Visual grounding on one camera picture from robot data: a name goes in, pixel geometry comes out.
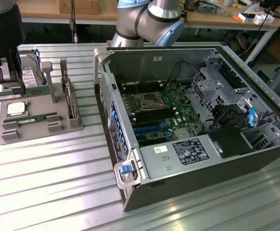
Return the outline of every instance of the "slotted metal surface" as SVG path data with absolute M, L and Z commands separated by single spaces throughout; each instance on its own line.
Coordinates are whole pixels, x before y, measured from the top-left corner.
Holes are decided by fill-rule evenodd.
M 280 159 L 256 173 L 123 212 L 93 91 L 93 50 L 104 45 L 38 45 L 42 61 L 54 64 L 53 82 L 60 81 L 59 61 L 67 57 L 85 127 L 0 146 L 0 231 L 280 230 Z

